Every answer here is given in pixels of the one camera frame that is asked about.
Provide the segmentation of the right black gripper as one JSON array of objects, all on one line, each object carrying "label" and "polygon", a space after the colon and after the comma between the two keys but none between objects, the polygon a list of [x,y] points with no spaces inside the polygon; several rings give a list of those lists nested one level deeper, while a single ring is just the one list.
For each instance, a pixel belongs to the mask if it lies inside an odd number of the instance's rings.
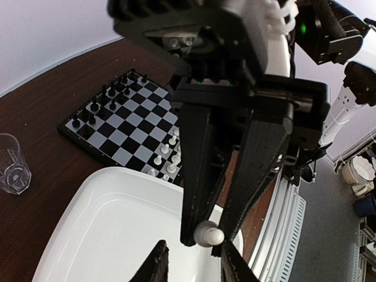
[{"label": "right black gripper", "polygon": [[267,109],[290,102],[294,109],[255,110],[243,132],[240,150],[219,229],[224,242],[233,241],[249,210],[275,179],[277,159],[290,142],[314,150],[323,134],[330,104],[321,82],[265,76],[251,86],[192,84],[188,76],[170,79],[171,105],[178,109],[183,163],[183,208],[180,241],[194,246],[194,231],[210,218],[226,179],[232,145],[226,128],[210,108]]}]

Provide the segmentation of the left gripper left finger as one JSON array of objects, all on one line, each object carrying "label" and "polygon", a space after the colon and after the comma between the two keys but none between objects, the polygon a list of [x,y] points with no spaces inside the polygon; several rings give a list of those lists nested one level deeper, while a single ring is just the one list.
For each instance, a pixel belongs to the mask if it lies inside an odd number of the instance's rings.
[{"label": "left gripper left finger", "polygon": [[169,273],[169,248],[159,240],[130,282],[167,282]]}]

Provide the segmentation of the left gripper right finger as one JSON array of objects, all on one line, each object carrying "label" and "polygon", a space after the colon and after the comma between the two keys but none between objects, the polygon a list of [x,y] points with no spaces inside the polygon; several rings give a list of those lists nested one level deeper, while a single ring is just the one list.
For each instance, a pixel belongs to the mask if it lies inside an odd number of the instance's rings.
[{"label": "left gripper right finger", "polygon": [[221,247],[222,282],[259,282],[231,241]]}]

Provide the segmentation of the white rectangular tray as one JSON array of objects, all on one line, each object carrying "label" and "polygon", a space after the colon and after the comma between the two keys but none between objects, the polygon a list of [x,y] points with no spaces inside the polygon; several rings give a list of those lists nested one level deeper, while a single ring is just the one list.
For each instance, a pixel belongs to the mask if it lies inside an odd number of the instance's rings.
[{"label": "white rectangular tray", "polygon": [[169,281],[220,281],[210,249],[180,242],[183,189],[110,167],[92,173],[56,225],[34,281],[129,281],[156,243],[169,249]]}]

